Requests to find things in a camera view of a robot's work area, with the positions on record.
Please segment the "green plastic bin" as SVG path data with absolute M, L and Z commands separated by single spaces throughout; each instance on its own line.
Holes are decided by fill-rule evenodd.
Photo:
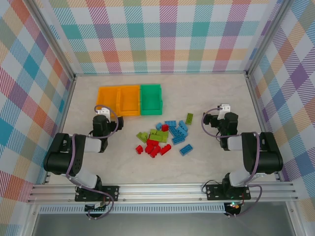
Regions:
M 140 111 L 142 116 L 162 115 L 163 101 L 160 84 L 140 85 Z

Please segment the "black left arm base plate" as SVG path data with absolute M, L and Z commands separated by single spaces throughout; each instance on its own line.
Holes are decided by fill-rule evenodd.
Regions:
M 103 185 L 98 191 L 101 191 L 110 195 L 114 201 L 118 200 L 119 186 L 117 185 L 113 185 L 113 186 Z M 75 192 L 76 193 L 75 193 L 74 200 L 76 202 L 108 202 L 110 201 L 110 197 L 108 196 L 105 196 L 98 192 L 80 188 L 78 186 L 75 188 Z

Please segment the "aluminium frame side rail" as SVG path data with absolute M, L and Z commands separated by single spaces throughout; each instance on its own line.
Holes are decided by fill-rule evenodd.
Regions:
M 71 104 L 71 100 L 72 100 L 73 93 L 74 93 L 74 90 L 75 90 L 75 86 L 76 86 L 76 79 L 74 78 L 74 80 L 71 82 L 71 86 L 70 86 L 68 98 L 67 98 L 67 101 L 66 101 L 66 104 L 65 104 L 65 107 L 64 107 L 62 119 L 61 119 L 60 125 L 58 127 L 58 132 L 62 132 L 63 131 L 64 124 L 65 124 L 65 121 L 66 121 L 66 117 L 67 117 L 67 114 L 68 114 L 68 111 L 69 111 L 69 106 Z M 46 171 L 42 184 L 48 183 L 49 182 L 49 178 L 50 178 L 50 174 Z
M 257 121 L 259 124 L 259 129 L 260 129 L 259 133 L 266 132 L 267 131 L 266 124 L 265 124 L 265 121 L 263 119 L 263 114 L 262 114 L 261 109 L 259 107 L 255 91 L 252 87 L 252 83 L 247 76 L 245 76 L 245 81 L 246 81 L 246 84 L 247 84 L 247 87 L 248 87 L 248 90 L 249 90 L 249 93 L 251 96 L 252 104 L 253 104 L 254 111 L 255 111 Z

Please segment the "orange plastic bin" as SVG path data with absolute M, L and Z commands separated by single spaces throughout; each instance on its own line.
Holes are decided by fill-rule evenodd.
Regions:
M 117 108 L 120 116 L 140 115 L 140 86 L 120 86 Z
M 97 95 L 97 105 L 104 105 L 111 108 L 115 114 L 120 116 L 120 95 L 121 89 L 119 86 L 100 87 Z

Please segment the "aluminium frame back rail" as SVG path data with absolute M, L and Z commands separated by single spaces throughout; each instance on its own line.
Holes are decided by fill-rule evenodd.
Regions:
M 147 75 L 221 75 L 221 74 L 242 74 L 246 75 L 246 71 L 209 71 L 209 72 L 136 72 L 136 73 L 76 73 L 76 77 L 90 76 L 147 76 Z

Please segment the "aluminium mounting rail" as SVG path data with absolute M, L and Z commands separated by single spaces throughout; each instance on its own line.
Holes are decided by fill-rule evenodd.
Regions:
M 208 201 L 201 191 L 201 183 L 168 184 L 116 184 L 119 186 L 119 204 L 160 204 L 160 203 L 228 203 L 231 201 Z M 297 201 L 298 193 L 292 182 L 254 182 L 249 188 L 250 200 L 235 202 L 287 202 Z M 75 203 L 75 186 L 73 184 L 35 185 L 27 200 L 28 204 L 73 204 Z

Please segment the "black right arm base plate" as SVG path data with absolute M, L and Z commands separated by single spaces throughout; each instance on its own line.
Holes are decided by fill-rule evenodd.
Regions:
M 208 201 L 251 199 L 251 194 L 248 187 L 228 187 L 225 189 L 221 184 L 206 185 L 206 195 Z

